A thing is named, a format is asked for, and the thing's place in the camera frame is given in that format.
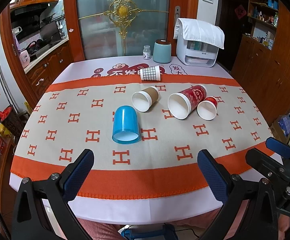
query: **cable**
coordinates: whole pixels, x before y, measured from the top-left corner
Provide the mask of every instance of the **cable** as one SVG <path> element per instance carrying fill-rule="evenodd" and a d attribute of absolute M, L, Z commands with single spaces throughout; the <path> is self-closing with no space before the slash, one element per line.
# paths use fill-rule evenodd
<path fill-rule="evenodd" d="M 171 228 L 169 227 L 169 224 L 166 224 L 166 223 L 164 223 L 164 224 L 167 226 L 167 228 L 168 228 L 170 231 L 173 231 L 173 232 L 180 232 L 180 231 L 192 230 L 194 236 L 196 236 L 197 238 L 199 238 L 199 236 L 196 235 L 195 231 L 194 231 L 192 228 L 180 229 L 180 230 L 173 230 L 173 229 L 171 229 Z"/>

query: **blue gripper pad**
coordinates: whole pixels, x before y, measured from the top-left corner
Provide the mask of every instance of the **blue gripper pad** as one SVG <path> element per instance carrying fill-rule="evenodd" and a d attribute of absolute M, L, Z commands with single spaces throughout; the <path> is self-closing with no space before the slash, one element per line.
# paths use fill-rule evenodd
<path fill-rule="evenodd" d="M 74 163 L 69 164 L 66 169 L 70 169 L 70 165 L 73 165 L 74 169 L 70 171 L 69 176 L 63 185 L 63 200 L 66 202 L 74 200 L 88 173 L 92 169 L 94 165 L 93 151 L 85 149 L 77 160 L 75 160 Z"/>
<path fill-rule="evenodd" d="M 217 170 L 215 159 L 207 150 L 201 150 L 197 155 L 197 163 L 216 200 L 225 204 L 228 200 L 228 185 Z"/>
<path fill-rule="evenodd" d="M 266 140 L 266 147 L 273 152 L 276 152 L 277 154 L 281 155 L 282 157 L 289 159 L 290 158 L 290 147 L 288 147 L 286 144 L 276 140 L 273 137 L 269 137 Z"/>

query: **small glass bottle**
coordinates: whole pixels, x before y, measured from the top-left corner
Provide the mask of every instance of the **small glass bottle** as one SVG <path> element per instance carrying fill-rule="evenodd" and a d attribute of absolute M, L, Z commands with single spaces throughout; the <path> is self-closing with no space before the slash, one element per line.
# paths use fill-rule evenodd
<path fill-rule="evenodd" d="M 143 58 L 144 59 L 150 59 L 150 46 L 145 45 L 143 50 Z"/>

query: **cup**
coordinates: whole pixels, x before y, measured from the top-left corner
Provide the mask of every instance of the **cup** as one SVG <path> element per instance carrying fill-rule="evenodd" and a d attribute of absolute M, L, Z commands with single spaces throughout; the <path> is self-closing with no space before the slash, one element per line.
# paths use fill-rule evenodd
<path fill-rule="evenodd" d="M 217 114 L 217 100 L 215 97 L 207 97 L 197 106 L 198 115 L 204 120 L 212 120 Z"/>
<path fill-rule="evenodd" d="M 142 68 L 140 70 L 140 78 L 142 81 L 160 81 L 161 73 L 159 70 L 159 66 Z"/>
<path fill-rule="evenodd" d="M 131 144 L 139 140 L 137 113 L 131 106 L 120 106 L 115 111 L 112 140 L 120 144 Z"/>
<path fill-rule="evenodd" d="M 146 112 L 159 98 L 157 87 L 148 87 L 135 92 L 131 97 L 133 106 L 140 112 Z"/>
<path fill-rule="evenodd" d="M 177 119 L 185 119 L 206 96 L 207 90 L 203 85 L 187 88 L 169 96 L 168 109 Z"/>

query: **pink fabric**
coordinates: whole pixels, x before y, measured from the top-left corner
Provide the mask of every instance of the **pink fabric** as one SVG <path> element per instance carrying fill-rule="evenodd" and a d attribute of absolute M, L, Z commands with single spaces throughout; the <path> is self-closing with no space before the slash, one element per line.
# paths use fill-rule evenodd
<path fill-rule="evenodd" d="M 244 200 L 239 208 L 239 211 L 234 219 L 232 226 L 230 227 L 226 237 L 224 239 L 231 238 L 244 215 L 245 209 L 247 207 L 248 200 Z M 170 222 L 170 224 L 175 226 L 189 225 L 200 228 L 207 228 L 211 222 L 214 220 L 220 209 L 215 209 L 213 211 L 207 212 L 205 214 Z M 94 240 L 123 240 L 124 238 L 118 233 L 118 230 L 123 227 L 123 225 L 112 225 L 97 223 L 89 220 L 78 219 L 84 229 Z M 290 217 L 285 215 L 280 215 L 278 220 L 278 240 L 283 240 L 285 238 L 285 231 L 290 225 Z"/>

